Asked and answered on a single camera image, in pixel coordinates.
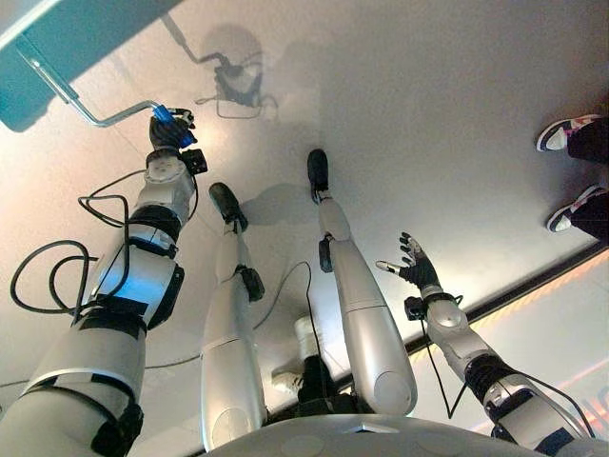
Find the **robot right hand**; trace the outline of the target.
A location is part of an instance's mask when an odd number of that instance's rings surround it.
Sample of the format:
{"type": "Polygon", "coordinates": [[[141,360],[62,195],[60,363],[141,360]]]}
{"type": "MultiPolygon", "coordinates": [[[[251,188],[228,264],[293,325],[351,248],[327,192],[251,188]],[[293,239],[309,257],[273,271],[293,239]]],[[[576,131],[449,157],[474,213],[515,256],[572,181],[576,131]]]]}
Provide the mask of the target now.
{"type": "Polygon", "coordinates": [[[438,287],[440,282],[437,272],[418,241],[412,235],[404,231],[402,232],[399,241],[400,250],[403,252],[403,264],[397,265],[387,261],[377,260],[375,262],[376,268],[399,276],[404,279],[404,281],[415,285],[418,289],[423,289],[427,286],[438,287]]]}

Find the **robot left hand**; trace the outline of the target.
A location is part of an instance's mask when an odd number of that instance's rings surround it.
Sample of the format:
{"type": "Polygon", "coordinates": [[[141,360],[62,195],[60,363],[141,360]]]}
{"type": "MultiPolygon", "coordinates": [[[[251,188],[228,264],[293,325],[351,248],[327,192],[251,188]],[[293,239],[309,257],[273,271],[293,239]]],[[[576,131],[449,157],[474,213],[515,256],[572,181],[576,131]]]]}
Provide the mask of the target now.
{"type": "Polygon", "coordinates": [[[192,133],[194,129],[194,115],[190,110],[161,105],[153,110],[148,135],[155,150],[179,152],[198,142],[192,133]]]}

